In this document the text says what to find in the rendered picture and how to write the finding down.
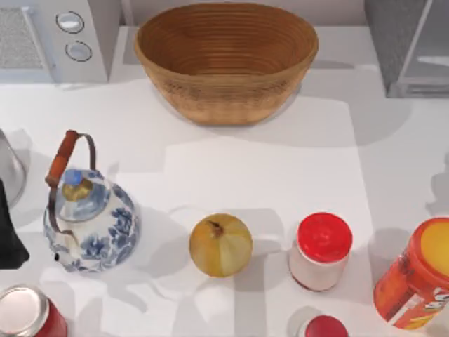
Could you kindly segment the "red lidded jar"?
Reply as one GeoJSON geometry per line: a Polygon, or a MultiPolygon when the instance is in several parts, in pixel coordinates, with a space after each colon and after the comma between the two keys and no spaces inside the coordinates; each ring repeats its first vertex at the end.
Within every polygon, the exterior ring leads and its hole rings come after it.
{"type": "Polygon", "coordinates": [[[305,322],[295,337],[349,337],[344,324],[330,315],[317,315],[305,322]]]}

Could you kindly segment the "pale microwave oven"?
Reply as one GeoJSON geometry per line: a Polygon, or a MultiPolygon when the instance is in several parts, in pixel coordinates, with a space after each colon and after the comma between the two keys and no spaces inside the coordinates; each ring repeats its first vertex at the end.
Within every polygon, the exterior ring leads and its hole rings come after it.
{"type": "Polygon", "coordinates": [[[108,82],[121,14],[121,0],[0,0],[0,84],[108,82]],[[78,34],[56,24],[56,15],[68,11],[83,18],[78,34]],[[91,47],[89,61],[66,55],[74,41],[91,47]]]}

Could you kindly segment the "yellow onion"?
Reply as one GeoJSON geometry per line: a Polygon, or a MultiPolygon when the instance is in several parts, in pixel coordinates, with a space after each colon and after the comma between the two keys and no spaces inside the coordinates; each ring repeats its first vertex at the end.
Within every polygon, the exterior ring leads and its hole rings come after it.
{"type": "Polygon", "coordinates": [[[230,277],[242,271],[252,257],[253,238],[246,224],[227,213],[199,221],[189,238],[195,266],[210,277],[230,277]]]}

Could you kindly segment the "round microwave knob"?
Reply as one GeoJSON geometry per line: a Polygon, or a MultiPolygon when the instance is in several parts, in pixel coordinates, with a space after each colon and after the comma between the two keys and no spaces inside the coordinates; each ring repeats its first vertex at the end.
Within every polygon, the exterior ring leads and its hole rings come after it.
{"type": "Polygon", "coordinates": [[[58,13],[55,21],[57,26],[68,34],[78,34],[84,29],[83,18],[73,11],[58,13]]]}
{"type": "Polygon", "coordinates": [[[75,62],[87,62],[93,55],[91,47],[82,41],[74,41],[67,44],[65,46],[65,53],[75,62]]]}

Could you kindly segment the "blue and white kettle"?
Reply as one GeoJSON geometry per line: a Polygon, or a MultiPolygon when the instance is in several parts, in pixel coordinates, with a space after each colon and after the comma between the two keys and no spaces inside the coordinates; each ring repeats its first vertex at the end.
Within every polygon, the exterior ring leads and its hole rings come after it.
{"type": "Polygon", "coordinates": [[[93,138],[68,130],[46,176],[50,188],[43,231],[55,261],[68,272],[103,272],[135,250],[141,223],[133,200],[96,168],[93,138]],[[70,168],[76,142],[85,138],[87,169],[70,168]]]}

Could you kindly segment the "white jar with red lid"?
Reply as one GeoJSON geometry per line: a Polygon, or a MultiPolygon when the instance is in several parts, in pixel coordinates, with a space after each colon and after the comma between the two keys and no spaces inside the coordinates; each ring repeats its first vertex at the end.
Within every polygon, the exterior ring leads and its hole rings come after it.
{"type": "Polygon", "coordinates": [[[317,212],[300,221],[288,252],[293,279],[306,289],[321,292],[340,280],[349,260],[353,235],[340,217],[317,212]]]}

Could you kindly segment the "brown woven basket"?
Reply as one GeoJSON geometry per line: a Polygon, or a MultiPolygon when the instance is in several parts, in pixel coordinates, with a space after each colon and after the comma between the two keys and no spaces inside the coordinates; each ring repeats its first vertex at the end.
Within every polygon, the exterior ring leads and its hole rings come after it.
{"type": "Polygon", "coordinates": [[[135,53],[166,101],[198,124],[240,125],[275,113],[319,49],[314,27],[281,8],[213,2],[164,11],[135,34],[135,53]]]}

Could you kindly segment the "red can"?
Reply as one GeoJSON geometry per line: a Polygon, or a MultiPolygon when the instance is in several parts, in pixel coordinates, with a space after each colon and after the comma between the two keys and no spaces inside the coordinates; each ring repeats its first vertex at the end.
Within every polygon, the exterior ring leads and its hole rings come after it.
{"type": "Polygon", "coordinates": [[[68,337],[68,327],[45,293],[21,284],[0,292],[0,337],[68,337]]]}

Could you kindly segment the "orange canister with yellow lid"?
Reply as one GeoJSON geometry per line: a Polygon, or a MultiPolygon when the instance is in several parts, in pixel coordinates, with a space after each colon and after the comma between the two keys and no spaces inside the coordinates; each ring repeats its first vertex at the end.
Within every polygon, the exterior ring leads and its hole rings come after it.
{"type": "Polygon", "coordinates": [[[449,218],[423,222],[377,281],[377,312],[390,325],[414,330],[449,303],[449,218]]]}

